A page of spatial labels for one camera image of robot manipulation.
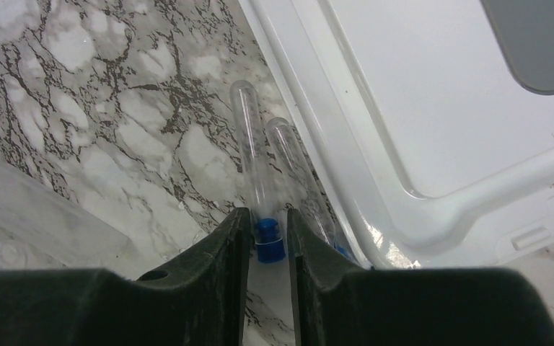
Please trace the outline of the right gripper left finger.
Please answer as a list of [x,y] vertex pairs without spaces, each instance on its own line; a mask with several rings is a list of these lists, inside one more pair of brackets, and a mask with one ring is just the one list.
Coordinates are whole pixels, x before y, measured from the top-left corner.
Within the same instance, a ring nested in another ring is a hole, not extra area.
[[136,280],[104,268],[0,270],[0,345],[241,345],[251,214]]

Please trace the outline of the blue-capped test tube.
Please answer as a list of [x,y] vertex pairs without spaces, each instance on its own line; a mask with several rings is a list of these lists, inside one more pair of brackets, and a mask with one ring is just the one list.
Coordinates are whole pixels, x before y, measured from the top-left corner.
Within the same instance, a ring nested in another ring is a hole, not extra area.
[[280,262],[286,252],[276,217],[277,196],[258,94],[250,82],[239,80],[231,85],[229,97],[242,161],[245,203],[252,214],[252,237],[258,261],[263,264]]
[[302,213],[318,238],[352,260],[348,242],[335,226],[293,126],[282,117],[275,117],[268,121],[265,133],[282,171],[290,180],[292,205]]

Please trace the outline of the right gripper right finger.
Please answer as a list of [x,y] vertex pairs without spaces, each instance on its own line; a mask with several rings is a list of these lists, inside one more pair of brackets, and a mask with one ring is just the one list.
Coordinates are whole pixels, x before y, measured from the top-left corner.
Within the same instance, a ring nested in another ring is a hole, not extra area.
[[287,213],[298,345],[554,345],[535,288],[498,267],[365,270]]

